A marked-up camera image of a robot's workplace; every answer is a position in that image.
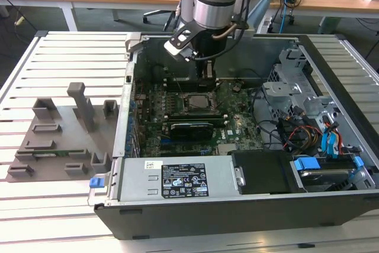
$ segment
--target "black plastic cover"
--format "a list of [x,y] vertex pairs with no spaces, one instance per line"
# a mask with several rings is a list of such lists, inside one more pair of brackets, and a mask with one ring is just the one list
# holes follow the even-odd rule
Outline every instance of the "black plastic cover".
[[247,194],[303,193],[299,188],[290,162],[292,156],[283,150],[244,150],[232,153],[235,167],[242,168]]

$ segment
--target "motherboard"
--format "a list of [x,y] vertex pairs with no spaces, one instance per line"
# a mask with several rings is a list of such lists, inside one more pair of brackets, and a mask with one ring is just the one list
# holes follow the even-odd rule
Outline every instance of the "motherboard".
[[249,106],[253,88],[220,81],[210,92],[168,92],[164,84],[136,87],[140,157],[227,155],[262,149]]

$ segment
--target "gray floor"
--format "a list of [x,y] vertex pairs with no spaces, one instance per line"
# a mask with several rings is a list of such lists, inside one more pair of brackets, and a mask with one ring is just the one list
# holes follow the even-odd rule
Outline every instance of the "gray floor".
[[[38,30],[68,31],[62,11],[58,8],[23,7],[21,10],[25,16],[37,27]],[[76,14],[81,31],[161,31],[168,18],[166,15],[151,17],[151,24],[142,23],[141,10],[120,10],[119,22],[113,21],[112,12],[107,9],[77,9]],[[14,21],[17,16],[15,9],[10,9],[10,16],[1,19],[0,25],[0,86],[5,82],[18,59],[23,55],[27,45],[21,42],[14,34]],[[294,25],[286,25],[285,33],[315,34],[319,28],[320,17],[299,17]],[[373,31],[363,27],[354,18],[344,18],[337,28],[338,34],[343,34],[350,43],[365,56],[373,44],[379,39],[376,31],[378,24],[366,24]],[[274,32],[278,32],[279,24],[274,25]],[[17,27],[17,32],[29,40],[33,38],[34,30],[23,21]],[[368,61],[375,68],[379,68],[379,46],[372,52]]]

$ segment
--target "circuit board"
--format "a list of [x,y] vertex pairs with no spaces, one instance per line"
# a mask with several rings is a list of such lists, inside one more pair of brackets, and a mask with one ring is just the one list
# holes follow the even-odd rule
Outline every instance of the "circuit board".
[[[152,85],[136,95],[140,156],[227,155],[233,150],[263,148],[249,114],[250,92],[236,81],[221,82],[214,91],[202,94],[166,92],[163,85]],[[169,127],[187,123],[212,126],[209,137],[200,141],[173,140]]]

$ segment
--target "power supply label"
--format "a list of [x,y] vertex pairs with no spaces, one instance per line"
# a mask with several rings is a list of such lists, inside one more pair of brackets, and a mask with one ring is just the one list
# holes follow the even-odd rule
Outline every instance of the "power supply label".
[[162,197],[208,197],[205,164],[162,165]]

